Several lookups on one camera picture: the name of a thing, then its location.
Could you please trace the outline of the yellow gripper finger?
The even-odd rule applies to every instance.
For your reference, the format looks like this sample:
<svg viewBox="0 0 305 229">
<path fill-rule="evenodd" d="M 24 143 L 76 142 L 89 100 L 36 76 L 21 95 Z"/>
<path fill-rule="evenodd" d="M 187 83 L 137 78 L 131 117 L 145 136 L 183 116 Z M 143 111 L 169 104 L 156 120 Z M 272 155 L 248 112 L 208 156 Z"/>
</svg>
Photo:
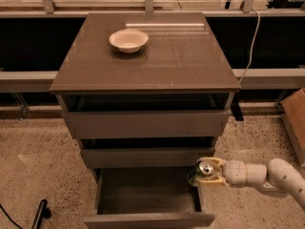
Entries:
<svg viewBox="0 0 305 229">
<path fill-rule="evenodd" d="M 198 185 L 227 185 L 226 178 L 220 174 L 216 175 L 195 175 L 193 177 L 193 184 Z"/>
<path fill-rule="evenodd" d="M 201 157 L 197 161 L 201 173 L 216 173 L 222 170 L 225 160 L 219 157 Z"/>
</svg>

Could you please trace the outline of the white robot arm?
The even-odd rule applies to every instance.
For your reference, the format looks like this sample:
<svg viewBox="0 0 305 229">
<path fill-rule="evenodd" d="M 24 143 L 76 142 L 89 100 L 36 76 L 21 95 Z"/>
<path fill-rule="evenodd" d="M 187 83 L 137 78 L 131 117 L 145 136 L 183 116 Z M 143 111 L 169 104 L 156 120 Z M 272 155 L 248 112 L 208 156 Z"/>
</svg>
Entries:
<svg viewBox="0 0 305 229">
<path fill-rule="evenodd" d="M 305 178 L 287 161 L 274 158 L 267 165 L 201 157 L 187 174 L 188 182 L 201 185 L 251 187 L 259 193 L 285 198 L 290 195 L 305 210 Z"/>
</svg>

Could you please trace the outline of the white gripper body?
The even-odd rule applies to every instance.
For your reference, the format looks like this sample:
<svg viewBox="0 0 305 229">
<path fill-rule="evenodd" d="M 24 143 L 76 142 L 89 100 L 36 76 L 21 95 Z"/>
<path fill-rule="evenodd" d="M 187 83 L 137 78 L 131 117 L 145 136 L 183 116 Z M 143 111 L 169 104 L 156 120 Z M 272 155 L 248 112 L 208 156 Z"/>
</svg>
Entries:
<svg viewBox="0 0 305 229">
<path fill-rule="evenodd" d="M 223 177 L 231 187 L 245 187 L 247 166 L 240 160 L 229 160 L 223 165 Z"/>
</svg>

